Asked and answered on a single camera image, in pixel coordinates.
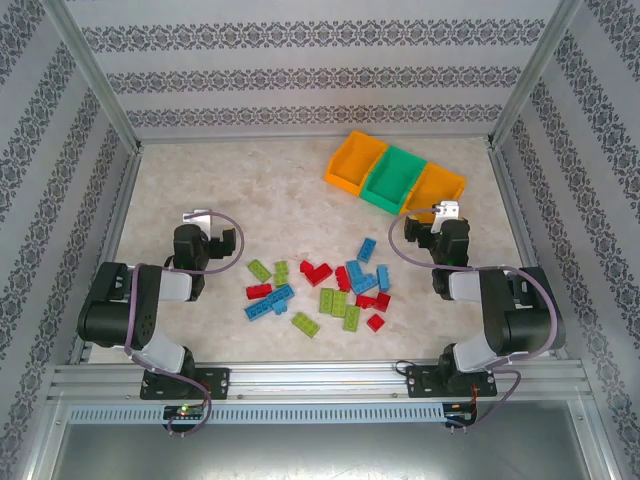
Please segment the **orange plastic bin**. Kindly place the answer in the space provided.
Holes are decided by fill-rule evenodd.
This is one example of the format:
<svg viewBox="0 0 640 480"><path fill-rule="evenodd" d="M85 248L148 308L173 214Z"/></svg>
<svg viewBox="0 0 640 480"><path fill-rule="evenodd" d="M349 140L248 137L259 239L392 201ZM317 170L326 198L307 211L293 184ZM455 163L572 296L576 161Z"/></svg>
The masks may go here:
<svg viewBox="0 0 640 480"><path fill-rule="evenodd" d="M409 191L400 212L431 208L441 201L457 201L466 186L466 179L433 162L429 162Z"/></svg>
<svg viewBox="0 0 640 480"><path fill-rule="evenodd" d="M329 160L324 180L356 197L389 144L363 132L352 131Z"/></svg>

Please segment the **green plastic bin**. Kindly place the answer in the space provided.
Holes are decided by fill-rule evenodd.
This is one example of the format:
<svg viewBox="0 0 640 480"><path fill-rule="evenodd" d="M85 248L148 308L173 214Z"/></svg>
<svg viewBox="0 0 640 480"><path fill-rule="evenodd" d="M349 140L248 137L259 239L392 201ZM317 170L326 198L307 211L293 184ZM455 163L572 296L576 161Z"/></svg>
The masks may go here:
<svg viewBox="0 0 640 480"><path fill-rule="evenodd" d="M369 174L360 197L396 215L426 165L426 160L390 146Z"/></svg>

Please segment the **long red lego brick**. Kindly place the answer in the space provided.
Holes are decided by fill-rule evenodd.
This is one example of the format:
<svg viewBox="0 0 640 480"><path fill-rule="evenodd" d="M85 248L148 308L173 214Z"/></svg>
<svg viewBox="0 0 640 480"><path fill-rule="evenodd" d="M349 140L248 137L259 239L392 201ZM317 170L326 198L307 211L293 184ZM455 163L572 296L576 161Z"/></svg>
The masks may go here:
<svg viewBox="0 0 640 480"><path fill-rule="evenodd" d="M313 287L316 287L329 278L332 273L333 269L327 263L323 263L320 266L309 270L306 273L306 278Z"/></svg>

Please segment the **grey metal panel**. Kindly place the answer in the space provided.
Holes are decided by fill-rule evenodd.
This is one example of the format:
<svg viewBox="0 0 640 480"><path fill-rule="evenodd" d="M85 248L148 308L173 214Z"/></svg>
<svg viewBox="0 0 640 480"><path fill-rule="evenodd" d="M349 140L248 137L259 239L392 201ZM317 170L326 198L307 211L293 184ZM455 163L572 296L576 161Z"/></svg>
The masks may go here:
<svg viewBox="0 0 640 480"><path fill-rule="evenodd" d="M572 437L450 434L433 424L73 425L54 480L590 480Z"/></svg>

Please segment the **aluminium side rail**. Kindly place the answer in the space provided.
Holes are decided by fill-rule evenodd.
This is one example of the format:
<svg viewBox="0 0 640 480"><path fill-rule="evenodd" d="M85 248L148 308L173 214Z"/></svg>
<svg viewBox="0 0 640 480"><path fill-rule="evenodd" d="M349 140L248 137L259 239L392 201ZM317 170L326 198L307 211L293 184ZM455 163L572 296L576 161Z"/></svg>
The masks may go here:
<svg viewBox="0 0 640 480"><path fill-rule="evenodd" d="M79 266L73 272L72 289L66 298L59 330L61 364L81 361L83 346L77 334L78 316L99 265L116 258L139 168L136 151L129 153L118 146L109 153L102 159L102 169L92 177L89 196L81 203L80 224L74 227L72 240L78 247Z"/></svg>
<svg viewBox="0 0 640 480"><path fill-rule="evenodd" d="M534 245L527 230L525 218L522 214L516 191L508 174L501 152L486 141L487 153L496 178L497 186L514 238L521 264L524 267L538 267L539 261Z"/></svg>

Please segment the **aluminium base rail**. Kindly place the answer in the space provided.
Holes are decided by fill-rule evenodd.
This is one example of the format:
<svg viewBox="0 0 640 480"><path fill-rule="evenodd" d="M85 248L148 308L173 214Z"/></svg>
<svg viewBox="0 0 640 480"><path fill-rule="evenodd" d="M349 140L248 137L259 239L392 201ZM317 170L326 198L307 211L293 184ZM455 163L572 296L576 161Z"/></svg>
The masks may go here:
<svg viewBox="0 0 640 480"><path fill-rule="evenodd" d="M405 401L406 380L392 362L230 363L230 403L354 403ZM543 358L517 362L522 380L511 398L591 399L581 362ZM140 401L143 369L133 364L58 366L46 391L48 401L132 404Z"/></svg>

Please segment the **aluminium frame post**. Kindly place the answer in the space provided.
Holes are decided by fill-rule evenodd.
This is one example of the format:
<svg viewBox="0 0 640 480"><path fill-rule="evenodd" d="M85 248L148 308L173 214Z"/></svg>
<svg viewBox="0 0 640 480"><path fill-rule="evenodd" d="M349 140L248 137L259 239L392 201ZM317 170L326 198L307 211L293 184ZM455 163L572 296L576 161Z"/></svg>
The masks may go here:
<svg viewBox="0 0 640 480"><path fill-rule="evenodd" d="M105 110L119 138L129 152L137 152L140 141L134 132L134 128L120 105L81 28L67 7L66 0L40 0L40 2L89 87Z"/></svg>
<svg viewBox="0 0 640 480"><path fill-rule="evenodd" d="M582 2L583 0L559 0L493 130L487 136L490 150L495 150L504 143Z"/></svg>

